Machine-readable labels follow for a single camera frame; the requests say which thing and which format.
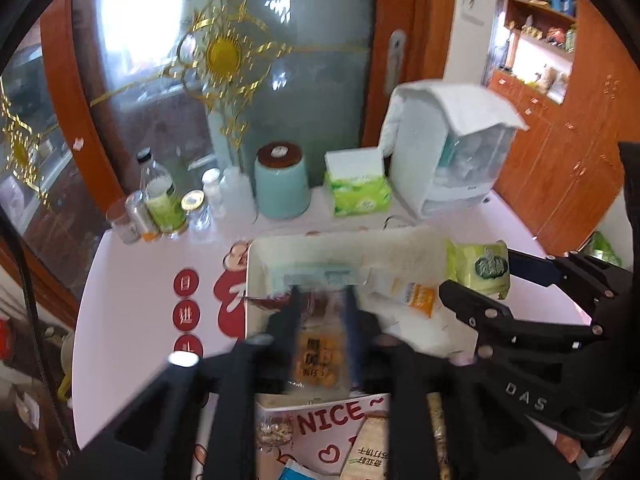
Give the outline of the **clear bag yellow noodle snack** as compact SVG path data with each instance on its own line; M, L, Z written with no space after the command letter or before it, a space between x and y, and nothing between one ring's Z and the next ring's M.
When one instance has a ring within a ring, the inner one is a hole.
M430 410L431 424L436 446L439 479L450 480L450 467L447 451L446 424L444 411L442 410L442 397L438 392L431 392L427 396L428 409Z

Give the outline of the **green tissue packet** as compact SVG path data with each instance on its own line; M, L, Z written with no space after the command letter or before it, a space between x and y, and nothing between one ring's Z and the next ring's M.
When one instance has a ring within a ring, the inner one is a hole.
M447 278L488 297L506 299L510 290L508 246L447 243Z

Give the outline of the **orange white snack packet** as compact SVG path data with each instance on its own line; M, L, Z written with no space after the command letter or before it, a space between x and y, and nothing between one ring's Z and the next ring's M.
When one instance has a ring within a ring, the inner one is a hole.
M436 300L434 287L409 282L377 268L370 271L367 283L374 294L419 311L428 318L432 317Z

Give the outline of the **orange snack pack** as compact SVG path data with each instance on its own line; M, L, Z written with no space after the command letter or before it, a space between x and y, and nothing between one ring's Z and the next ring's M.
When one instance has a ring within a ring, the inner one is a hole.
M291 382L306 394L333 399L349 393L344 295L341 290L303 292Z

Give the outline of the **beige cracker packet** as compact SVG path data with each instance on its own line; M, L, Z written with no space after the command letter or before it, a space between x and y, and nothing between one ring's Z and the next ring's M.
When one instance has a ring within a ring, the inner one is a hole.
M341 471L341 479L387 478L388 417L382 412L368 416L357 434Z

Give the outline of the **pink cartoon tablecloth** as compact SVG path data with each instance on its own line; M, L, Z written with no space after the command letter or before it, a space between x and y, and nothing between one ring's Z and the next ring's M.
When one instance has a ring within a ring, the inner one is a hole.
M393 199L390 210L345 218L332 216L323 188L312 192L309 208L293 220L276 221L262 216L246 228L220 228L188 234L176 240L125 245L111 231L105 232L88 274L75 330L72 361L72 397L76 436L81 448L168 363L168 356L183 347L212 356L232 349L248 332L259 332L267 312L244 307L248 243L261 237L325 236L326 233L364 231L372 248L362 250L354 266L370 268L390 264L394 244L401 244L399 262L418 270L420 250L435 255L441 238L458 243L492 243L504 240L519 252L543 257L544 250L521 220L491 192L488 202L429 218L418 228L401 203ZM198 286L182 299L175 292L176 277L193 278ZM556 286L544 288L522 278L511 278L504 302L514 318L559 324L590 323L574 301ZM381 319L383 330L414 348L434 356L466 356L475 347L477 334L446 311L436 300L427 318L408 307L395 306L380 297L364 298L363 308ZM382 398L354 394L344 401L323 402L318 408L296 401L292 411L294 443L282 454L268 453L267 465L286 464L295 458L305 467L337 476L352 448L365 414L385 408Z

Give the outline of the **blue white snack packet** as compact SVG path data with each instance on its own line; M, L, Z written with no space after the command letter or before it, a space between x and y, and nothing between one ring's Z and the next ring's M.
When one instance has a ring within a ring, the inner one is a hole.
M323 480L324 477L318 472L297 463L295 460L288 460L283 467L279 480Z

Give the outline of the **clear teal snack bag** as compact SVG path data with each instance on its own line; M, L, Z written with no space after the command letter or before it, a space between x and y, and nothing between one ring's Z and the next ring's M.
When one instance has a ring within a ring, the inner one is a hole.
M273 292L288 292L293 287L309 289L342 289L360 284L360 274L352 266L335 263L296 263L268 266L267 274Z

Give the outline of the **white cup sterilizer cabinet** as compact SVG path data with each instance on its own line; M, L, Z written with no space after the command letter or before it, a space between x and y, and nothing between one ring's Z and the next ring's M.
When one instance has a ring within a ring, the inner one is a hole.
M394 193L425 219L481 202L527 129L514 105L481 84L420 80L393 90L378 147Z

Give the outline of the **green tissue box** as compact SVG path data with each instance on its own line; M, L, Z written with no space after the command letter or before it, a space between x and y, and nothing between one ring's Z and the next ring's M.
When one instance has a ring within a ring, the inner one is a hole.
M388 211L393 192L378 148L326 152L324 186L334 217Z

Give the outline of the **orange base can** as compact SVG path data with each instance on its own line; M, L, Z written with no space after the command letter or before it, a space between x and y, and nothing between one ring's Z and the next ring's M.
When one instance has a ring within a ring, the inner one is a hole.
M142 240L152 242L158 240L162 233L153 220L148 207L145 205L144 195L140 190L131 193L125 200L126 211L134 222Z

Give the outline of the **small glass jar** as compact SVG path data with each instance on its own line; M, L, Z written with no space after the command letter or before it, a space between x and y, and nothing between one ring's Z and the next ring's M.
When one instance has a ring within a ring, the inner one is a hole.
M194 232L204 232L212 224L209 204L202 190L187 192L181 199L181 208L186 214L190 229Z

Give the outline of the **green label plastic bottle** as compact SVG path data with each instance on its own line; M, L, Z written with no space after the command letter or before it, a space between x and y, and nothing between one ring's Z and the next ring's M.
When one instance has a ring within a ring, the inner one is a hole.
M140 188L146 208L163 236L176 238L186 228L180 197L170 172L157 162L149 148L137 154Z

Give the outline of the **white plastic bottle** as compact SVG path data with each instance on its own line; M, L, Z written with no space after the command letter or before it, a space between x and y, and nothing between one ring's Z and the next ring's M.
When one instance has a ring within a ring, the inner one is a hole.
M257 209L252 184L239 167L230 166L224 170L220 190L224 210L231 221L247 226L255 222Z

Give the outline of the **wooden glass sliding door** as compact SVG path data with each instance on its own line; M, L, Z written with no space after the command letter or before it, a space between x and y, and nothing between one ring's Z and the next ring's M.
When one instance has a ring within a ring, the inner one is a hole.
M149 148L186 191L291 140L378 142L393 86L445 70L454 0L1 0L1 203L38 297L76 311Z

